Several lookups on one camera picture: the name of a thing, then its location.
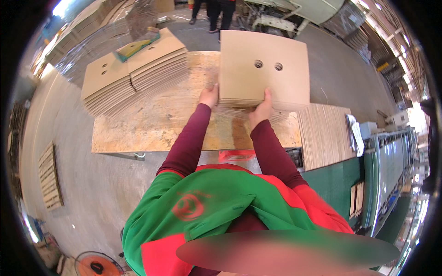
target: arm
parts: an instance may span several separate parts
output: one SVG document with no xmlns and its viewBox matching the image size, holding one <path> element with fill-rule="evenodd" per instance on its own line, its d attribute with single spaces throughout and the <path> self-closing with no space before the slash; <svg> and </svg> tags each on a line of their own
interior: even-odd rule
<svg viewBox="0 0 442 276">
<path fill-rule="evenodd" d="M 163 171 L 173 171 L 185 177 L 195 172 L 209 125 L 211 108 L 217 101 L 218 84 L 212 90 L 204 89 L 201 92 L 195 112 L 176 139 L 157 175 Z"/>
<path fill-rule="evenodd" d="M 269 120 L 260 122 L 250 137 L 263 174 L 276 176 L 290 189 L 298 185 L 308 185 L 279 143 Z"/>
<path fill-rule="evenodd" d="M 269 118 L 273 113 L 271 93 L 265 91 L 264 101 L 249 114 L 250 137 L 263 174 L 274 175 L 292 189 L 305 205 L 316 225 L 343 233 L 353 233 L 347 221 L 309 187 L 292 160 L 279 143 Z"/>
<path fill-rule="evenodd" d="M 264 101 L 249 114 L 252 129 L 250 138 L 253 141 L 261 171 L 263 174 L 276 176 L 291 189 L 298 185 L 308 185 L 270 126 L 268 119 L 273 111 L 271 92 L 266 89 Z"/>
</svg>

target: person's left hand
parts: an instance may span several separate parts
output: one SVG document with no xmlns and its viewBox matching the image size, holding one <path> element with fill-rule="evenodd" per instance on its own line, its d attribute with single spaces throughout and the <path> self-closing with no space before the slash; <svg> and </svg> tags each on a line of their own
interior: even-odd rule
<svg viewBox="0 0 442 276">
<path fill-rule="evenodd" d="M 214 108 L 218 103 L 218 88 L 219 85 L 216 83 L 212 89 L 203 89 L 199 96 L 199 103 L 207 105 L 210 109 Z"/>
</svg>

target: person's hand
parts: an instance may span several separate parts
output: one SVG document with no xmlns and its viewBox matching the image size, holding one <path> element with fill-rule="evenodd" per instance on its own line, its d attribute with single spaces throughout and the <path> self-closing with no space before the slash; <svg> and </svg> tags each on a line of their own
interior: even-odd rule
<svg viewBox="0 0 442 276">
<path fill-rule="evenodd" d="M 272 92 L 270 91 L 270 88 L 266 88 L 264 91 L 264 101 L 256 107 L 255 111 L 249 113 L 250 130 L 254 130 L 260 122 L 270 119 L 273 112 Z"/>
<path fill-rule="evenodd" d="M 218 103 L 218 88 L 219 85 L 216 83 L 212 89 L 203 89 L 199 95 L 199 103 L 207 105 L 210 109 L 214 108 Z"/>
</svg>

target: concrete floor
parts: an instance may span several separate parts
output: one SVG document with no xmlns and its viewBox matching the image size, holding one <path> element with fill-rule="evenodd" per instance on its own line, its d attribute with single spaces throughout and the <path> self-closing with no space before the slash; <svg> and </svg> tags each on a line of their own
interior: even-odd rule
<svg viewBox="0 0 442 276">
<path fill-rule="evenodd" d="M 189 10 L 169 14 L 164 24 L 190 51 L 219 50 L 208 22 L 187 24 Z M 387 115 L 396 108 L 372 66 L 342 42 L 308 26 L 298 37 L 309 50 L 311 102 L 351 108 L 360 122 L 379 121 L 376 110 Z M 101 251 L 119 263 L 120 231 L 154 179 L 167 152 L 150 152 L 146 161 L 91 153 L 94 119 L 83 109 L 80 89 L 50 70 L 42 78 L 28 113 L 20 172 L 28 213 L 46 221 L 61 250 L 76 257 L 83 251 Z M 37 160 L 51 141 L 65 206 L 46 212 L 37 175 Z M 216 152 L 203 152 L 200 164 L 217 163 Z M 239 164 L 260 173 L 256 159 Z"/>
</svg>

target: wooden table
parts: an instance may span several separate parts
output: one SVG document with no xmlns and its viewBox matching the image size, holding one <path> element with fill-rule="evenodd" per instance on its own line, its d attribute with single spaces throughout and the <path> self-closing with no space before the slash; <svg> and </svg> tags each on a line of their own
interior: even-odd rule
<svg viewBox="0 0 442 276">
<path fill-rule="evenodd" d="M 169 151 L 190 115 L 201 90 L 217 78 L 219 52 L 189 52 L 189 79 L 151 100 L 141 100 L 117 119 L 95 119 L 94 153 L 139 153 Z M 272 127 L 283 147 L 301 147 L 296 112 Z M 252 149 L 248 121 L 212 112 L 202 149 Z"/>
</svg>

